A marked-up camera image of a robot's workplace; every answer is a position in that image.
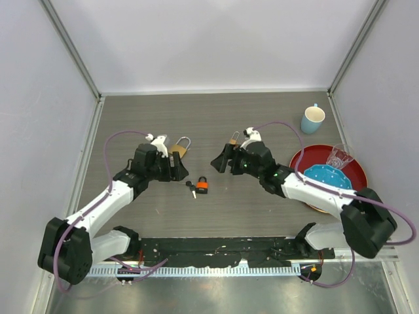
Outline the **small brass padlock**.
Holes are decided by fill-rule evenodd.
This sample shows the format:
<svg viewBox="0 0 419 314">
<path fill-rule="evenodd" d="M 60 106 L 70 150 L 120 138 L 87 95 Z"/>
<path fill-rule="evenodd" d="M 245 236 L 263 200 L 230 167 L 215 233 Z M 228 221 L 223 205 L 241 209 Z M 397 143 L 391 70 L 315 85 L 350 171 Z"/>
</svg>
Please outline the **small brass padlock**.
<svg viewBox="0 0 419 314">
<path fill-rule="evenodd" d="M 240 137 L 240 132 L 235 131 L 232 134 L 231 138 L 229 139 L 228 144 L 230 144 L 230 145 L 237 145 L 238 144 L 239 137 Z"/>
</svg>

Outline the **orange black padlock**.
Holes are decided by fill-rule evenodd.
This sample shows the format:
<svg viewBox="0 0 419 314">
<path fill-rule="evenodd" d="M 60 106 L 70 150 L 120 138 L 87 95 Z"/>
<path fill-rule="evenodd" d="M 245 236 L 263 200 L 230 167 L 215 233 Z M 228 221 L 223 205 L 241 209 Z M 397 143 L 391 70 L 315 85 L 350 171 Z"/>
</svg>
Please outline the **orange black padlock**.
<svg viewBox="0 0 419 314">
<path fill-rule="evenodd" d="M 196 182 L 196 193 L 207 194 L 208 188 L 209 188 L 209 184 L 208 184 L 207 178 L 205 176 L 199 177 Z"/>
</svg>

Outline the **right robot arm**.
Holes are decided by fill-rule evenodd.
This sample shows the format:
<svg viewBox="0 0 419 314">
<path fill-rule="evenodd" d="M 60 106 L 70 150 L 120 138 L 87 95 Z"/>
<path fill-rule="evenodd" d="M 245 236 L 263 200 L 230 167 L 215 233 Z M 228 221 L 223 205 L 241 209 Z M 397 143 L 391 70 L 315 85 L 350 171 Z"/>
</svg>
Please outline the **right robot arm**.
<svg viewBox="0 0 419 314">
<path fill-rule="evenodd" d="M 335 217 L 338 221 L 334 224 L 314 223 L 303 231 L 295 243 L 303 258 L 345 245 L 365 258 L 374 258 L 397 229 L 395 219 L 374 190 L 345 190 L 309 181 L 295 169 L 277 163 L 262 141 L 242 146 L 226 144 L 211 166 L 219 173 L 229 167 L 233 175 L 251 175 L 268 193 L 313 205 Z"/>
</svg>

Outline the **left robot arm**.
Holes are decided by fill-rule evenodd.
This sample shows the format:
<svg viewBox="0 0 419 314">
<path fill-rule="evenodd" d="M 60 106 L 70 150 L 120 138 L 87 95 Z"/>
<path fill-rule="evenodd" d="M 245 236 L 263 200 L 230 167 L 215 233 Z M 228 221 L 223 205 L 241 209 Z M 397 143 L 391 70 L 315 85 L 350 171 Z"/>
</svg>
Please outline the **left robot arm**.
<svg viewBox="0 0 419 314">
<path fill-rule="evenodd" d="M 54 217 L 47 223 L 37 265 L 55 277 L 77 285 L 98 262 L 114 256 L 134 260 L 140 246 L 137 232 L 117 226 L 105 235 L 98 236 L 97 233 L 144 192 L 151 181 L 182 181 L 188 174 L 178 152 L 140 144 L 134 157 L 99 196 L 67 218 Z"/>
</svg>

